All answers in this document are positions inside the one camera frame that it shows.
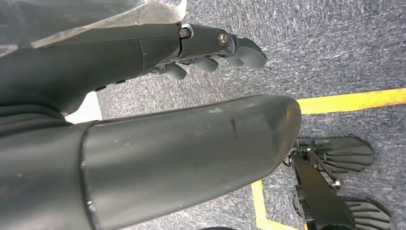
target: yellow tape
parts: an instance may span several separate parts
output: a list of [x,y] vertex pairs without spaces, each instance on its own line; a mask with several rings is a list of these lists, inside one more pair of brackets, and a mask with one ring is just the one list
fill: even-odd
[[[349,112],[387,105],[406,104],[406,88],[374,92],[351,93],[297,100],[302,114]],[[262,230],[297,230],[267,217],[262,181],[251,184],[257,227]]]
[[405,104],[406,88],[306,98],[297,101],[302,109],[302,114],[349,112],[387,105]]
[[268,219],[265,208],[264,194],[262,193],[262,181],[256,181],[252,183],[251,189],[258,228],[263,230],[297,230],[295,228]]

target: robotic foot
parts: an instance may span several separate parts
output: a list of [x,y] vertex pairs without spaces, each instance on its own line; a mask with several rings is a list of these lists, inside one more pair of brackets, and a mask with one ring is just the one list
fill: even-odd
[[283,163],[293,166],[296,173],[293,207],[307,229],[392,229],[389,212],[376,201],[337,196],[343,185],[337,173],[360,172],[373,164],[373,149],[365,141],[357,137],[298,139]]

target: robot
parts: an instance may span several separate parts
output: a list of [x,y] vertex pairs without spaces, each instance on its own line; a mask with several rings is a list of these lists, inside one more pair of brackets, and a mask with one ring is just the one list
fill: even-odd
[[261,68],[267,57],[252,40],[178,21],[94,27],[41,45],[33,37],[126,13],[129,3],[0,3],[0,229],[117,230],[246,186],[281,162],[297,175],[293,205],[308,229],[390,229],[375,202],[337,196],[336,173],[371,165],[371,147],[355,137],[297,139],[301,110],[290,97],[64,119],[87,93],[149,73],[181,80],[182,65],[215,71],[220,58]]

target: plastic wrap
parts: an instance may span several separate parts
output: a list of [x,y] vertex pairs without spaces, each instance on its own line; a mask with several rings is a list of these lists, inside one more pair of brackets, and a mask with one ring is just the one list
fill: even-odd
[[0,0],[0,57],[95,28],[176,23],[185,13],[186,0]]

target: robotic finger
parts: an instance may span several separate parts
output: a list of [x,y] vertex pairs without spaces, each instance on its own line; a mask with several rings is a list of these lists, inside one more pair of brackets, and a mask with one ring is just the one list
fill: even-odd
[[179,30],[179,36],[178,55],[161,61],[151,73],[167,73],[181,80],[185,77],[185,71],[175,63],[195,64],[203,71],[213,72],[218,67],[214,57],[224,58],[232,66],[246,65],[253,69],[260,69],[267,61],[264,52],[252,40],[229,34],[223,29],[185,24]]

